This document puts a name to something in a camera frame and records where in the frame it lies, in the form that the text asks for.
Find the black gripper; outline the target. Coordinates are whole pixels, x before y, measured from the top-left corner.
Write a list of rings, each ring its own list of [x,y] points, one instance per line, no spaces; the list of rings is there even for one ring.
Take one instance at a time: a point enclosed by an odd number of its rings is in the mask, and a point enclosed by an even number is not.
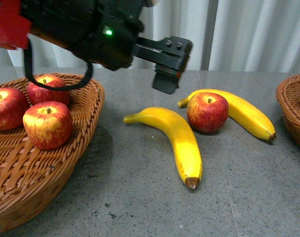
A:
[[[192,42],[175,36],[138,38],[143,6],[142,0],[23,0],[20,14],[31,21],[32,35],[112,71],[130,67],[134,49],[134,56],[155,63],[152,88],[173,94]]]

